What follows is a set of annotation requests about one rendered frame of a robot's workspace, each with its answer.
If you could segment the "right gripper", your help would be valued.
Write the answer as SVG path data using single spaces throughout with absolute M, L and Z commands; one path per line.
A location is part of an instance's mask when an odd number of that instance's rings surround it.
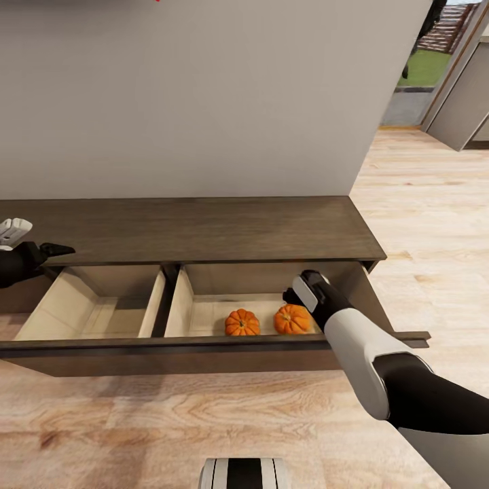
M 300 300 L 300 298 L 295 294 L 293 288 L 288 288 L 287 292 L 283 293 L 283 300 L 287 302 L 287 304 L 294 304 L 304 307 L 304 303 Z

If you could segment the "robot trunk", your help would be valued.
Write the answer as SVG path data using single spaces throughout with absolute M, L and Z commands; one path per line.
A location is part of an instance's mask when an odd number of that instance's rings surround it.
M 291 489 L 282 458 L 207 458 L 198 489 Z

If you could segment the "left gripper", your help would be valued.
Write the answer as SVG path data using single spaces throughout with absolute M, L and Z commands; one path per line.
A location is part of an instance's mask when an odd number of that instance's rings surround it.
M 48 257 L 75 253 L 73 247 L 53 243 L 43 243 L 39 248 L 33 241 L 24 241 L 15 249 L 0 251 L 0 289 L 45 274 L 44 270 L 34 269 Z

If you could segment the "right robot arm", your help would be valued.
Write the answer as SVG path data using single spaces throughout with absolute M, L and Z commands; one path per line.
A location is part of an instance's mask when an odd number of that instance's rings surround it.
M 283 293 L 306 307 L 374 419 L 391 423 L 451 489 L 489 489 L 489 399 L 433 372 L 319 273 Z

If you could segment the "pumpkin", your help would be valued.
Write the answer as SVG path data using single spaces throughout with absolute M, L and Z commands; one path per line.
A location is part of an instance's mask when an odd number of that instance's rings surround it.
M 305 334 L 310 331 L 310 317 L 302 306 L 287 304 L 274 315 L 278 335 Z
M 256 336 L 260 334 L 259 319 L 253 312 L 239 309 L 231 312 L 225 321 L 227 336 Z

